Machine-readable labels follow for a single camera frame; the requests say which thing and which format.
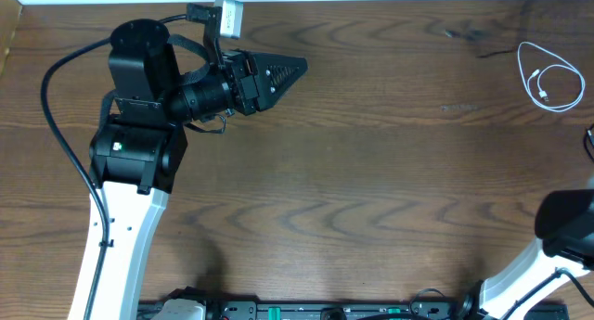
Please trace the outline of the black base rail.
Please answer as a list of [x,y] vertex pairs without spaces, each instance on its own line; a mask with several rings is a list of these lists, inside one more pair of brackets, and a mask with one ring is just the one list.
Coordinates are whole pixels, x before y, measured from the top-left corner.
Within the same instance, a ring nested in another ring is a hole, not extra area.
[[256,296],[212,294],[195,288],[177,289],[162,301],[142,301],[138,319],[178,317],[182,313],[165,304],[170,300],[195,301],[205,307],[205,319],[363,319],[379,314],[416,314],[429,319],[452,319],[457,303],[446,297],[422,294],[413,301],[261,301]]

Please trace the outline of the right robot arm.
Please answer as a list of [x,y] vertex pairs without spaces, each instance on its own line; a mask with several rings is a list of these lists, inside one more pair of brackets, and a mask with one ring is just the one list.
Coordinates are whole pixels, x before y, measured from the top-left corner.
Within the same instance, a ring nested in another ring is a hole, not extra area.
[[522,319],[557,288],[593,272],[593,187],[556,190],[539,205],[534,238],[478,288],[475,314]]

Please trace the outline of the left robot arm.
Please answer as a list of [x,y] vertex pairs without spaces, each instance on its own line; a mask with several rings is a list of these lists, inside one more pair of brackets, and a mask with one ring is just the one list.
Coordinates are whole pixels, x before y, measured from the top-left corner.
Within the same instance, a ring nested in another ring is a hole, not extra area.
[[220,52],[157,20],[110,36],[107,93],[89,156],[91,214],[69,316],[136,317],[149,249],[187,148],[187,131],[226,111],[273,108],[307,71],[304,58]]

